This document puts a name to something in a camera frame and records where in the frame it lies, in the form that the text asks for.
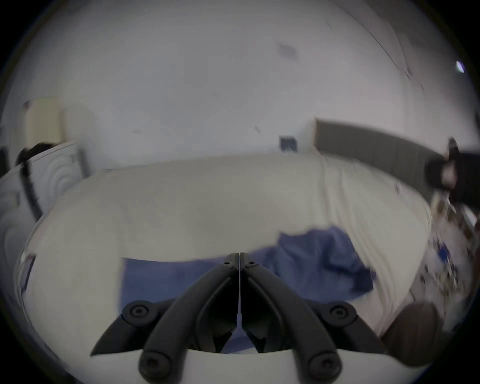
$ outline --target white wall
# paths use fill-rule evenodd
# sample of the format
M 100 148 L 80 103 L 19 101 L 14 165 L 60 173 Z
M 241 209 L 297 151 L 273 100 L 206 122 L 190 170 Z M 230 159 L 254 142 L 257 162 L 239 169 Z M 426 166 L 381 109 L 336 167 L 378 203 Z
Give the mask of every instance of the white wall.
M 475 126 L 479 100 L 467 73 L 456 71 L 458 54 L 441 32 L 411 1 L 366 0 L 379 17 L 408 39 L 403 47 L 412 70 L 410 97 L 422 110 L 419 125 L 405 127 L 405 134 L 417 136 L 423 144 L 439 150 L 445 138 L 453 136 L 459 146 L 480 149 Z
M 92 170 L 272 151 L 279 135 L 304 150 L 315 116 L 428 141 L 406 129 L 406 75 L 328 1 L 77 1 L 14 76 L 1 117 L 11 161 L 36 97 L 60 100 Z

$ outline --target dark hair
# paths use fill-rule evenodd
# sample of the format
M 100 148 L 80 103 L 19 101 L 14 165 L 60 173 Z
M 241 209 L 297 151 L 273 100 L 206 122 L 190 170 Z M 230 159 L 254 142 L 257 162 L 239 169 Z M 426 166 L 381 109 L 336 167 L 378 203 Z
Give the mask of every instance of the dark hair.
M 431 160 L 425 165 L 425 178 L 431 187 L 444 191 L 452 190 L 442 184 L 442 169 L 447 163 L 447 160 Z

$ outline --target blue blanket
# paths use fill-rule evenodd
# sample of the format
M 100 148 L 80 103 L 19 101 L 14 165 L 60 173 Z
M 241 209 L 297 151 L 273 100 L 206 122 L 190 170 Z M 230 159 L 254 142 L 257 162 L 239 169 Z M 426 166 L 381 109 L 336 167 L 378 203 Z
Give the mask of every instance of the blue blanket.
M 362 264 L 348 235 L 337 227 L 312 229 L 297 236 L 282 233 L 276 246 L 249 256 L 306 299 L 352 300 L 373 289 L 374 272 Z M 224 258 L 183 263 L 124 259 L 120 311 L 133 300 L 156 302 L 178 297 Z M 244 339 L 239 326 L 223 352 L 249 348 L 250 342 L 245 344 Z

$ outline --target person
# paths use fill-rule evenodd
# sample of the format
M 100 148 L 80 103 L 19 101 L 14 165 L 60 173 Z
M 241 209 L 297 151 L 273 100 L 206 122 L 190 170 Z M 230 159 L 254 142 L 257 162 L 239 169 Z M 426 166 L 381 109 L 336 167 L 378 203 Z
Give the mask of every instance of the person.
M 460 152 L 450 138 L 448 158 L 431 160 L 425 166 L 430 186 L 450 192 L 451 204 L 465 204 L 480 211 L 480 154 Z

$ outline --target screw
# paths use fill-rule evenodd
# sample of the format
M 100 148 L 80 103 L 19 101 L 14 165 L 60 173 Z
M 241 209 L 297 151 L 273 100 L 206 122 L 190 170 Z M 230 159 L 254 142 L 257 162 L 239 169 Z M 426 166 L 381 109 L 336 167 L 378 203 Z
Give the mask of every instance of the screw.
M 341 306 L 335 306 L 330 310 L 330 314 L 336 319 L 336 320 L 343 320 L 346 319 L 348 316 L 348 311 Z
M 148 315 L 148 308 L 143 305 L 137 305 L 130 310 L 130 315 L 137 319 L 141 319 Z
M 170 375 L 171 365 L 170 359 L 162 353 L 144 352 L 138 369 L 145 379 L 163 379 Z
M 317 380 L 336 378 L 342 370 L 342 363 L 336 353 L 327 352 L 315 356 L 308 365 L 310 374 Z

